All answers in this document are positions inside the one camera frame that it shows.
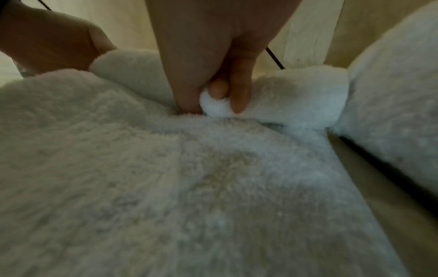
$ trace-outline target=hand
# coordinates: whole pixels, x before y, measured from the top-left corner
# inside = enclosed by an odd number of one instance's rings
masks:
[[[35,73],[88,70],[95,58],[113,49],[99,27],[72,16],[12,0],[0,17],[0,51]]]
[[[164,70],[182,112],[200,113],[199,95],[250,100],[257,57],[301,0],[146,0]]]

